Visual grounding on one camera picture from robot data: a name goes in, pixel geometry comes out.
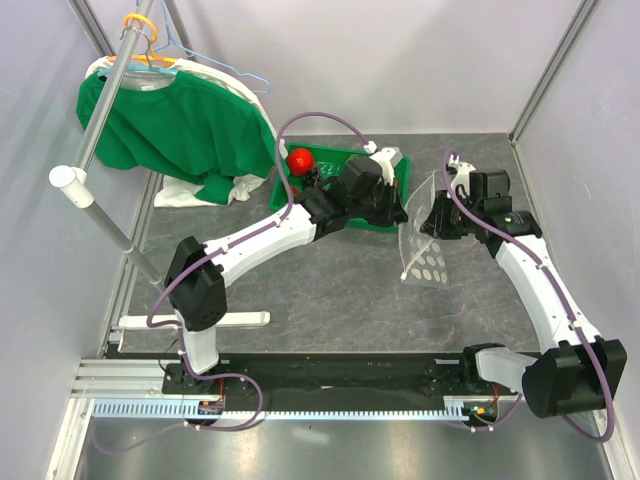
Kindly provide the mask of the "clear dotted zip top bag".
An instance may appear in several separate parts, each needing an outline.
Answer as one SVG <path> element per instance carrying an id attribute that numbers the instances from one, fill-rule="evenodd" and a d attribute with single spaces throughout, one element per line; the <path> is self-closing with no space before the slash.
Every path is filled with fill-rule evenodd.
<path id="1" fill-rule="evenodd" d="M 435 194 L 435 173 L 432 173 L 409 196 L 404 207 L 408 221 L 399 227 L 398 242 L 403 266 L 400 280 L 405 285 L 438 289 L 449 287 L 441 244 L 420 231 L 431 212 Z"/>

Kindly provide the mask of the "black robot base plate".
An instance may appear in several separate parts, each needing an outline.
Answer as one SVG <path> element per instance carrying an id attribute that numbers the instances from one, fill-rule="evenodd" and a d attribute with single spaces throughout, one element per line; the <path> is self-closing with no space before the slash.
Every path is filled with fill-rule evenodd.
<path id="1" fill-rule="evenodd" d="M 472 372 L 461 353 L 223 353 L 218 363 L 191 375 L 181 362 L 166 366 L 165 393 L 224 393 L 246 397 L 254 389 L 235 376 L 255 380 L 264 394 L 374 389 L 428 397 L 506 398 L 515 391 Z"/>

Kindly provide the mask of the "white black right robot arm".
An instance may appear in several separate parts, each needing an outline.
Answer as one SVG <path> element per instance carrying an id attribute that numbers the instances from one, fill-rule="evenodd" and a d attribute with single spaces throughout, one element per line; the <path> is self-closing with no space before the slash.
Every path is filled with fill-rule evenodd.
<path id="1" fill-rule="evenodd" d="M 451 162 L 443 177 L 421 232 L 438 240 L 470 235 L 484 245 L 517 291 L 539 345 L 536 357 L 498 344 L 466 348 L 460 386 L 473 394 L 492 383 L 512 389 L 539 418 L 611 413 L 626 350 L 604 339 L 571 298 L 533 214 L 514 209 L 508 173 Z"/>

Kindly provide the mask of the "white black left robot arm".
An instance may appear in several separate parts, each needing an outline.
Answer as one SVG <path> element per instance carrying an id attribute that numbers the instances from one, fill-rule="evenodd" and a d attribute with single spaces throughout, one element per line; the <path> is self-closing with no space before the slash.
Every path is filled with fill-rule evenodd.
<path id="1" fill-rule="evenodd" d="M 292 203 L 232 235 L 201 243 L 181 241 L 165 278 L 182 328 L 189 365 L 185 382 L 208 393 L 219 382 L 216 326 L 227 313 L 226 289 L 256 266 L 344 229 L 352 219 L 380 228 L 407 221 L 395 167 L 403 156 L 385 147 L 348 161 L 336 176 L 304 190 Z"/>

